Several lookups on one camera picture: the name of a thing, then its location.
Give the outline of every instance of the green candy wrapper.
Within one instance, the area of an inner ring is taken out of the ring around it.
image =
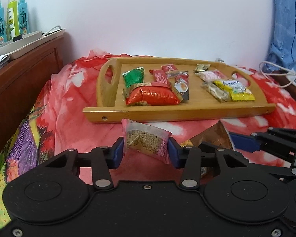
[[[131,71],[124,72],[122,77],[125,81],[126,88],[133,84],[139,84],[144,82],[144,67],[132,69]]]

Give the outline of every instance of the red snack bar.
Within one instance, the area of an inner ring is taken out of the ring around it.
[[[153,75],[154,81],[158,83],[163,83],[163,84],[169,84],[169,81],[167,79],[167,75],[162,69],[152,69],[149,70],[150,74]]]
[[[182,96],[171,84],[147,82],[124,89],[123,100],[127,106],[177,105]]]
[[[179,71],[174,64],[163,65],[161,68],[167,75],[167,78],[175,77],[179,74]]]

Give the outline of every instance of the yellow candy wrapper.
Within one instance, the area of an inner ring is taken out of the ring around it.
[[[214,80],[213,84],[230,94],[233,101],[254,101],[252,92],[238,80]]]

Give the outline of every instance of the wooden tray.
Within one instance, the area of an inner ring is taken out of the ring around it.
[[[190,97],[187,103],[173,106],[134,106],[127,107],[122,99],[125,88],[122,73],[137,67],[145,68],[144,81],[153,81],[150,69],[161,69],[164,64],[173,63],[180,71],[189,71]],[[196,64],[210,64],[209,70],[218,69],[227,77],[234,73],[242,75],[250,83],[249,89],[255,101],[218,102],[205,89],[203,81],[194,75]],[[113,72],[111,83],[105,74],[108,69]],[[200,119],[238,118],[271,113],[275,104],[268,103],[257,83],[244,72],[224,63],[187,59],[125,57],[112,58],[101,68],[96,84],[98,107],[84,108],[83,112],[91,122],[120,122],[127,118],[137,122],[183,121]]]

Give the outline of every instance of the white wall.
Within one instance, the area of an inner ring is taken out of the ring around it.
[[[269,49],[273,0],[27,0],[31,30],[67,29],[64,62],[113,54],[215,60],[257,68]]]

